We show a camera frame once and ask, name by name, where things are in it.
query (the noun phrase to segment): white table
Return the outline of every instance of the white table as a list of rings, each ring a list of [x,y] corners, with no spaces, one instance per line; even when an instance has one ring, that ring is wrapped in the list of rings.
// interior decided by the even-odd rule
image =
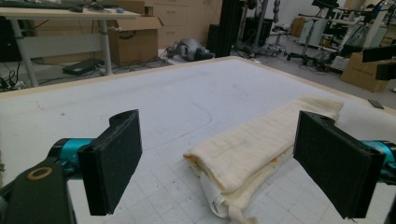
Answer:
[[[0,7],[0,17],[5,17],[11,21],[21,58],[31,80],[31,85],[33,87],[37,87],[37,78],[30,61],[31,58],[35,57],[63,55],[101,49],[105,55],[105,75],[112,74],[106,21],[135,19],[140,15],[128,11],[117,13],[115,9],[108,9],[108,11],[110,13],[101,13],[89,11],[84,8],[82,13],[76,13],[58,9]],[[51,36],[50,38],[47,36],[23,37],[21,34],[21,28],[18,25],[18,20],[98,20],[101,31],[100,34],[96,34],[96,36],[94,36],[92,41],[81,41],[82,39],[92,38],[91,35],[81,35],[80,38],[72,36],[74,39],[72,45],[70,45],[70,42],[64,43],[64,36]],[[88,48],[90,43],[93,44],[93,48]]]
[[[355,138],[396,142],[393,110],[229,57],[1,93],[4,182],[42,161],[57,140],[96,137],[109,117],[139,109],[144,151],[115,215],[91,217],[82,181],[69,181],[78,223],[228,223],[210,211],[183,152],[306,94],[343,100],[336,125]],[[369,215],[359,223],[383,223],[395,192],[377,184]],[[260,188],[247,216],[266,224],[354,223],[340,218],[294,159]]]

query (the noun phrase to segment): beige towel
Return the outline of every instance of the beige towel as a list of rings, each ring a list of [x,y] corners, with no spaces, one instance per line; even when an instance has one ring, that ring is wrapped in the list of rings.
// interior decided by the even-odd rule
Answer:
[[[231,219],[245,219],[242,210],[259,186],[292,154],[301,110],[337,119],[342,102],[305,96],[257,119],[209,139],[184,154],[192,170],[204,172],[216,185]]]

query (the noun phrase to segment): folded towel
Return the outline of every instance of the folded towel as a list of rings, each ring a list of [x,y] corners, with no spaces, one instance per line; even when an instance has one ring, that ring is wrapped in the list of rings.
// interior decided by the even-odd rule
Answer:
[[[196,175],[204,173],[216,186],[231,219],[257,223],[255,218],[245,219],[242,210],[292,154],[300,110],[337,119],[342,106],[340,101],[305,96],[206,140],[183,156]]]

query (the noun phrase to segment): gray floor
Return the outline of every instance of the gray floor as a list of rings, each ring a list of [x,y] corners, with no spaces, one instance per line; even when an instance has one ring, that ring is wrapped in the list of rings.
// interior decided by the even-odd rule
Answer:
[[[267,43],[274,43],[276,37],[270,36]],[[280,43],[286,47],[287,52],[301,53],[303,51],[303,46],[295,43],[296,38],[293,36],[283,36]],[[322,51],[319,49],[307,50],[307,55],[311,57],[319,57],[322,54],[327,54],[329,51]],[[244,56],[243,52],[232,51],[232,55]],[[286,56],[283,53],[277,56],[271,54],[257,55],[255,58],[256,62],[274,67],[278,70],[290,73],[292,75],[302,77],[319,84],[331,87],[333,89],[343,91],[363,99],[374,99],[380,102],[382,105],[396,109],[396,93],[390,91],[392,88],[396,87],[396,80],[391,80],[384,91],[381,92],[370,92],[359,87],[353,86],[351,84],[345,83],[340,79],[340,74],[334,72],[320,72],[312,66],[305,66],[300,59],[286,60]],[[47,65],[34,63],[35,73],[37,75],[40,85],[52,85],[56,83],[76,81],[79,79],[92,78],[101,76],[99,71],[90,72],[82,77],[76,77],[71,75],[63,74],[62,68],[67,64],[62,65]],[[150,69],[153,67],[169,65],[167,62],[151,62],[145,64],[138,64],[128,67],[117,68],[114,67],[114,74],[120,74],[130,71],[137,71],[143,69]],[[0,76],[7,77],[9,70],[16,69],[17,65],[15,63],[3,63],[0,64]],[[27,83],[29,86],[29,80],[26,76],[26,72],[21,65],[20,68],[20,80]]]

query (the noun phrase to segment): floor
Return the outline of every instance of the floor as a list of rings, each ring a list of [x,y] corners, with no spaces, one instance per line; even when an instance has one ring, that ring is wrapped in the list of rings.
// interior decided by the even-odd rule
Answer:
[[[301,52],[302,46],[293,42],[293,38],[283,38],[288,52]],[[311,56],[320,54],[316,49],[309,49]],[[396,109],[396,93],[389,90],[371,93],[349,85],[340,80],[340,75],[333,72],[319,72],[313,67],[303,66],[298,60],[287,61],[282,54],[276,57],[258,56],[256,61],[295,76],[313,80],[317,83],[345,91],[365,99],[376,99],[383,105]],[[139,64],[124,68],[115,68],[114,73],[150,69],[167,65],[165,62]],[[99,77],[99,72],[89,73],[83,77],[62,74],[62,66],[35,63],[35,70],[42,85],[74,81],[83,78]],[[3,76],[7,68],[1,67]],[[21,68],[20,80],[27,78]],[[389,88],[396,86],[394,81]],[[191,170],[183,160],[166,163],[162,166],[147,164],[140,167],[145,172],[135,175],[134,181],[124,196],[113,216],[105,217],[98,223],[197,223],[222,224],[229,219],[216,217],[209,209],[199,180],[191,175]],[[320,188],[307,175],[300,164],[288,160],[267,182],[263,184],[246,211],[247,217],[256,216],[265,224],[334,224],[334,223],[373,223],[384,222],[393,202],[395,188],[379,183],[371,202],[368,217],[365,219],[343,220]]]

